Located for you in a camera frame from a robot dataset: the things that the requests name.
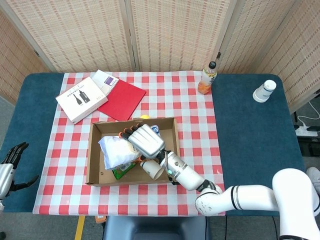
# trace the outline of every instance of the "open cardboard box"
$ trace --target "open cardboard box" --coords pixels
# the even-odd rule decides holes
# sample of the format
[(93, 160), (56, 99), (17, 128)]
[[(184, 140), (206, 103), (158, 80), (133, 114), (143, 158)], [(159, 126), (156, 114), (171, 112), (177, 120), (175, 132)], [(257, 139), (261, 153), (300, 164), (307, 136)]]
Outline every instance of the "open cardboard box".
[(165, 142), (165, 149), (171, 150), (180, 156), (177, 122), (174, 117), (96, 122), (90, 128), (86, 184), (100, 187), (169, 182), (166, 171), (157, 180), (152, 180), (139, 164), (135, 165), (119, 180), (115, 178), (111, 170), (105, 169), (104, 154), (98, 141), (104, 136), (118, 136), (125, 128), (136, 126), (138, 123), (148, 124), (149, 126), (158, 125), (160, 135)]

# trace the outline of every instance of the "woven screen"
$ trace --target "woven screen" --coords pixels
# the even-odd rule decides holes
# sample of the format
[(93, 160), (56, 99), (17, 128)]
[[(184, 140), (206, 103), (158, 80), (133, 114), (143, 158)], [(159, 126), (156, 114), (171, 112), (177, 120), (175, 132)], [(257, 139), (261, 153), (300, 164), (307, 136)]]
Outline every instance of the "woven screen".
[(131, 0), (140, 70), (208, 65), (230, 0)]
[(118, 0), (7, 0), (58, 72), (132, 71)]
[(253, 61), (285, 18), (292, 0), (244, 0), (232, 35), (221, 48), (220, 73), (250, 73)]
[(0, 23), (0, 94), (15, 104), (25, 77), (49, 70), (1, 11)]
[(301, 1), (280, 31), (256, 72), (278, 75), (292, 108), (320, 88), (320, 1)]

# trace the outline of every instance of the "red book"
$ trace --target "red book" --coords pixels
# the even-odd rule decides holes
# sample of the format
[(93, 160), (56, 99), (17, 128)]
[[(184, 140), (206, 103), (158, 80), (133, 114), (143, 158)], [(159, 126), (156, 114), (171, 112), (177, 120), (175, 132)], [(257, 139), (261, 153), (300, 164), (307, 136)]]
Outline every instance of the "red book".
[(118, 121), (127, 121), (145, 94), (145, 90), (119, 79), (107, 96), (108, 102), (98, 110)]

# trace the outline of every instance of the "red and white checkered tablecloth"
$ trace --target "red and white checkered tablecloth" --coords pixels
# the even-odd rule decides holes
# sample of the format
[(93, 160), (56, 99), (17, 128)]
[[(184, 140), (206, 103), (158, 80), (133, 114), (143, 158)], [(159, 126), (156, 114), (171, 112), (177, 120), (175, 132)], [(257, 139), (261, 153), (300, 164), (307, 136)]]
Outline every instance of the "red and white checkered tablecloth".
[[(61, 92), (92, 73), (65, 73)], [(190, 167), (224, 190), (216, 120), (211, 94), (197, 91), (200, 71), (111, 72), (111, 75), (146, 90), (132, 118), (175, 117), (180, 155)], [(114, 122), (94, 111), (74, 125), (58, 105), (34, 214), (197, 216), (198, 192), (180, 185), (145, 184), (95, 187), (85, 184), (90, 124)]]

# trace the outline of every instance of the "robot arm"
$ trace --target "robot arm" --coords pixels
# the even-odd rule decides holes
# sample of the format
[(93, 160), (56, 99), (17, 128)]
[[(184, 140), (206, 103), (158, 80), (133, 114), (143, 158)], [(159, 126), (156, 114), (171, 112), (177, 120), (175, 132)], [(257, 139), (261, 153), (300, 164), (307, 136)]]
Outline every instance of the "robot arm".
[(319, 196), (308, 176), (297, 169), (277, 172), (273, 190), (262, 185), (231, 186), (225, 192), (197, 174), (146, 124), (119, 135), (132, 143), (148, 159), (158, 159), (167, 174), (188, 191), (197, 190), (196, 209), (204, 216), (229, 210), (265, 210), (280, 212), (280, 240), (320, 239), (314, 216), (320, 212)]
[(23, 151), (29, 146), (29, 143), (22, 142), (9, 150), (4, 160), (0, 163), (0, 211), (3, 211), (4, 205), (2, 201), (9, 196), (10, 192), (27, 188), (35, 183), (39, 175), (35, 176), (31, 181), (15, 184), (14, 176), (16, 168)]

